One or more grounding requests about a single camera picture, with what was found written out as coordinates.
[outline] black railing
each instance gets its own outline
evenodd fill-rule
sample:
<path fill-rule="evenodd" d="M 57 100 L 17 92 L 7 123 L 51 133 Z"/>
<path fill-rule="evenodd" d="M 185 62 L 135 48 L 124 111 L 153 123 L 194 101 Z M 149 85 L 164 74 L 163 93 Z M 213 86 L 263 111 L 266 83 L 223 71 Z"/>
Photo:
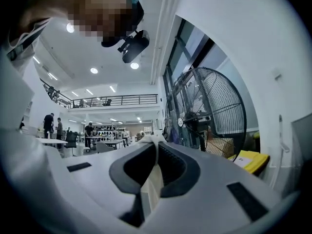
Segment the black railing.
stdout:
<path fill-rule="evenodd" d="M 107 96 L 72 100 L 70 108 L 157 104 L 157 95 Z"/>
<path fill-rule="evenodd" d="M 59 91 L 57 91 L 56 89 L 54 89 L 54 87 L 44 82 L 42 79 L 40 80 L 42 81 L 43 87 L 52 101 L 65 108 L 70 108 L 71 100 L 68 97 L 62 95 Z"/>

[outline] black fan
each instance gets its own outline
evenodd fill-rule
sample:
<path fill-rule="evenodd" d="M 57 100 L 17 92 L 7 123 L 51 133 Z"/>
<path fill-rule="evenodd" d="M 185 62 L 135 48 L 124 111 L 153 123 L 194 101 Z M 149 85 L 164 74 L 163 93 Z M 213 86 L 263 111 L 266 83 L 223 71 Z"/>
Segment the black fan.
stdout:
<path fill-rule="evenodd" d="M 230 157 L 245 141 L 242 98 L 213 69 L 191 69 L 178 78 L 167 99 L 166 119 L 168 142 Z"/>

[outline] white ceiling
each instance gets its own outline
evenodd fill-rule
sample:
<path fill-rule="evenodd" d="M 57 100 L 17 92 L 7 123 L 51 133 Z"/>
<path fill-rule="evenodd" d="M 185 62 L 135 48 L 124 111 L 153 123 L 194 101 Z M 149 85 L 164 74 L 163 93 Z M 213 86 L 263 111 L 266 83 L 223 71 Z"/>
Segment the white ceiling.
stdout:
<path fill-rule="evenodd" d="M 127 112 L 127 113 L 109 113 L 109 114 L 89 114 L 90 121 L 95 124 L 96 122 L 99 123 L 110 123 L 112 122 L 110 118 L 116 119 L 117 121 L 121 122 L 137 122 L 139 123 L 137 117 L 140 117 L 142 121 L 150 121 L 157 119 L 157 116 L 159 114 L 159 110 L 155 111 L 147 111 L 147 112 Z M 85 119 L 84 115 L 74 114 L 70 113 L 68 115 L 68 118 L 71 120 L 75 120 L 77 122 L 83 122 Z"/>
<path fill-rule="evenodd" d="M 86 37 L 77 30 L 68 33 L 67 20 L 53 19 L 43 31 L 36 50 L 35 56 L 40 61 L 40 65 L 37 65 L 39 76 L 57 90 L 60 89 L 61 93 L 103 84 L 149 82 L 162 0 L 140 2 L 145 15 L 138 30 L 149 32 L 150 45 L 135 60 L 140 64 L 139 69 L 133 70 L 130 64 L 123 63 L 122 55 L 117 50 L 123 41 L 114 47 L 103 48 L 101 39 Z M 51 80 L 42 65 L 58 81 Z M 91 67 L 96 67 L 98 74 L 92 74 Z"/>

